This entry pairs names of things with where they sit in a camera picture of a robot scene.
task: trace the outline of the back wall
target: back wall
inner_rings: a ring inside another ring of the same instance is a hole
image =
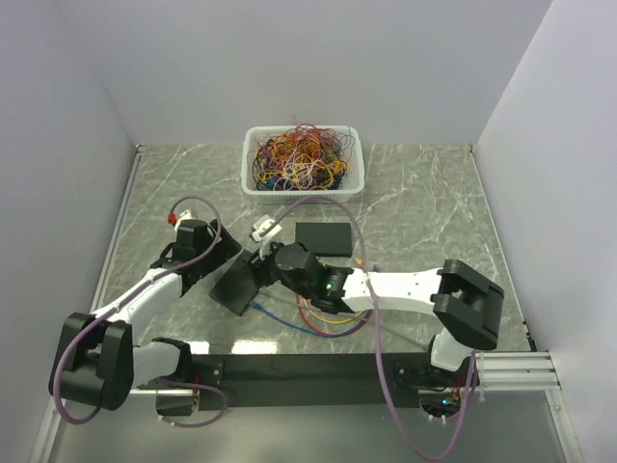
[[[57,0],[135,143],[475,143],[550,0]]]

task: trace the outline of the white basket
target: white basket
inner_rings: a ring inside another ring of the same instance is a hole
[[[347,161],[347,171],[342,178],[340,186],[336,190],[312,190],[312,191],[257,191],[253,179],[253,161],[257,150],[257,140],[270,136],[280,135],[295,128],[295,125],[272,125],[265,127],[253,127],[247,132],[242,149],[242,191],[259,203],[290,204],[305,198],[328,197],[347,203],[352,196],[357,195],[364,189],[364,161],[362,159],[362,144],[355,128],[347,125],[318,125],[318,128],[331,128],[336,133],[351,135],[356,143],[343,151]]]

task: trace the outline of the white wall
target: white wall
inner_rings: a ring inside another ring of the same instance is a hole
[[[550,0],[58,0],[131,138],[475,143]]]
[[[554,0],[477,147],[532,335],[589,462],[617,424],[617,3]]]
[[[0,460],[26,461],[92,301],[134,148],[52,1],[0,6]]]

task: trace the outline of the plastic bin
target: plastic bin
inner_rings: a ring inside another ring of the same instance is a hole
[[[362,144],[355,128],[348,125],[318,125],[318,128],[331,128],[336,132],[351,135],[356,143],[346,148],[343,155],[347,161],[347,172],[342,178],[340,186],[336,190],[313,190],[313,191],[257,191],[253,180],[253,161],[257,150],[257,141],[269,136],[279,135],[295,128],[295,125],[272,125],[253,127],[247,132],[242,149],[241,180],[242,191],[247,197],[259,203],[290,204],[301,198],[334,198],[347,203],[354,195],[358,195],[364,189],[364,161],[362,159]]]

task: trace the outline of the table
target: table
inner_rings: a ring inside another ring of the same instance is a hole
[[[186,194],[210,199],[224,225],[243,246],[252,224],[263,214],[276,215],[280,205],[255,204],[240,188],[240,145],[148,146],[138,154],[103,301],[108,303],[141,279],[163,247],[174,240],[167,224],[172,202]],[[365,237],[369,264],[383,272],[415,272],[439,267],[445,259],[461,259],[505,289],[499,350],[529,350],[523,317],[499,246],[493,220],[469,146],[364,145],[366,186],[348,205]],[[202,219],[212,215],[195,206]],[[304,205],[283,221],[282,240],[292,242],[295,221],[345,221],[334,205]],[[323,259],[355,265],[352,259]],[[322,339],[284,328],[263,313],[248,310],[238,317],[208,297],[227,267],[195,285],[178,302],[156,316],[140,342],[165,336],[204,346],[211,353],[346,353],[374,351],[374,330],[365,327],[341,339]],[[293,301],[287,289],[270,290]],[[296,309],[258,295],[269,311],[302,324]],[[406,338],[427,344],[441,324],[416,313],[383,314],[385,325]],[[317,322],[320,329],[326,325]],[[418,350],[390,332],[383,335],[386,352]]]

